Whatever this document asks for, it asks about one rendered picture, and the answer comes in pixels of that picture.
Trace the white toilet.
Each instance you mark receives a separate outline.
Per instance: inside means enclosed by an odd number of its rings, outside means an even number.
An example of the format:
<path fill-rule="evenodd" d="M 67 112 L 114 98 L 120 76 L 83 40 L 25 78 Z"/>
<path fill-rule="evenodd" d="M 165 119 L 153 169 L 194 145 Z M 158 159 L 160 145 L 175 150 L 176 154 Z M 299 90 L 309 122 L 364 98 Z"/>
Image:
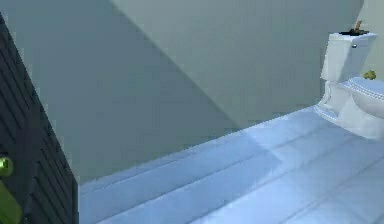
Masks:
<path fill-rule="evenodd" d="M 384 140 L 384 81 L 364 78 L 365 60 L 377 34 L 329 35 L 320 78 L 324 95 L 315 112 L 358 136 Z"/>

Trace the small black and tan object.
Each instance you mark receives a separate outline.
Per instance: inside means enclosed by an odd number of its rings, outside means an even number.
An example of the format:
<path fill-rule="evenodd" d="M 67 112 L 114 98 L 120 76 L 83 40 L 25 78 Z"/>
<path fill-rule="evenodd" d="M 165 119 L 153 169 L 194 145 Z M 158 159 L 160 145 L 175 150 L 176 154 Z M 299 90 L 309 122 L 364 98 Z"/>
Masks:
<path fill-rule="evenodd" d="M 360 36 L 360 35 L 368 34 L 367 30 L 361 29 L 361 24 L 362 24 L 361 20 L 357 21 L 353 28 L 351 28 L 349 31 L 342 31 L 341 35 Z"/>

